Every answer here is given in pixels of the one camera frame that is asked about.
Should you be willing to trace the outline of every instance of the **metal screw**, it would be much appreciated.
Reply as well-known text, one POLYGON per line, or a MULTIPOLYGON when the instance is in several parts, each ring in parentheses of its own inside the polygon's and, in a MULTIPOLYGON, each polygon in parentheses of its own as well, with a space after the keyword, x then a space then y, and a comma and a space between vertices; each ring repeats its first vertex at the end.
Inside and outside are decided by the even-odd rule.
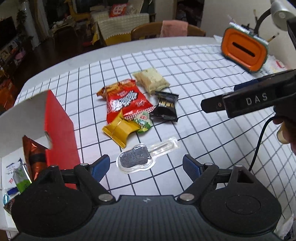
POLYGON ((180 198, 183 200, 183 201, 191 201, 194 199, 194 195, 191 194, 191 193, 183 193, 180 195, 180 198))
POLYGON ((99 199, 103 202, 109 202, 113 199, 113 196, 109 193, 104 193, 99 196, 99 199))

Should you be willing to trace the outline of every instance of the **white tablecloth with black grid lines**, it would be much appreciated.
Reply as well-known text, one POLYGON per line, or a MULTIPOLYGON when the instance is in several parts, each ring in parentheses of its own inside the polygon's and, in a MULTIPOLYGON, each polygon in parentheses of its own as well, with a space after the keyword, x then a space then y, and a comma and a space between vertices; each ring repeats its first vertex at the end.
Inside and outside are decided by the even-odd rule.
MULTIPOLYGON (((121 194, 177 196, 192 183, 182 168, 185 154, 220 168, 231 168, 236 163, 248 168, 261 129, 274 115, 273 109, 267 108, 229 119, 225 111, 207 114, 201 110, 202 99, 230 92, 236 84, 267 74, 261 71, 251 75, 220 52, 219 45, 191 45, 119 56, 44 80, 21 92, 16 103, 51 89, 74 123, 81 162, 93 163, 103 154, 110 156, 110 170, 101 184, 116 198, 121 194), (129 136, 126 150, 139 142, 150 145, 172 136, 178 138, 181 147, 158 158, 150 170, 127 175, 115 164, 121 148, 102 132, 107 125, 107 108, 96 92, 149 67, 156 68, 170 83, 166 91, 179 94, 179 120, 172 123, 152 119, 153 127, 148 132, 129 136)), ((157 104, 155 96, 149 97, 139 88, 153 105, 157 104)), ((273 123, 268 125, 252 172, 281 203, 282 224, 296 211, 296 161, 289 145, 278 142, 278 128, 273 123)))

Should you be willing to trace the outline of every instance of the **chair backrest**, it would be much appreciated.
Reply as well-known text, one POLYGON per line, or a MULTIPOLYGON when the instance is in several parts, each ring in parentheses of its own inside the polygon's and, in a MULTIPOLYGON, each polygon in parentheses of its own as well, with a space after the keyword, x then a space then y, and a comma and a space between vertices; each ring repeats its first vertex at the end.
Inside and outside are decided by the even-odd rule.
MULTIPOLYGON (((163 25, 162 22, 146 23, 146 24, 140 25, 131 31, 131 40, 134 41, 134 40, 139 40, 139 38, 141 37, 159 35, 162 25, 163 25)), ((202 31, 197 26, 188 24, 187 36, 204 37, 205 34, 206 32, 202 31)))

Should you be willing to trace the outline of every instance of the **potted plant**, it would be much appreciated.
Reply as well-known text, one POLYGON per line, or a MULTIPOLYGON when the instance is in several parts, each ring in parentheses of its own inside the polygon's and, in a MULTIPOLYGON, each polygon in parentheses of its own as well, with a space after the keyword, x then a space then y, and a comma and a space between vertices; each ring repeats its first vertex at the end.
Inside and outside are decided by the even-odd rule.
POLYGON ((24 26, 26 18, 27 18, 27 16, 26 16, 25 11, 20 10, 17 13, 17 28, 16 28, 16 30, 17 30, 17 34, 18 34, 18 37, 21 42, 23 42, 28 36, 25 26, 24 26))

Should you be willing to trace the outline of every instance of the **lamp head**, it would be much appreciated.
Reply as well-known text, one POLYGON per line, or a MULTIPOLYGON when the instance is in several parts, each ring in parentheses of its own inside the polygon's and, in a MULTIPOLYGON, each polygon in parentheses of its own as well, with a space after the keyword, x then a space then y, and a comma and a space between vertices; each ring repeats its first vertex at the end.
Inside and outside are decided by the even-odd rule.
POLYGON ((283 31, 288 31, 287 20, 294 18, 295 15, 279 1, 270 0, 270 3, 271 18, 275 26, 283 31))

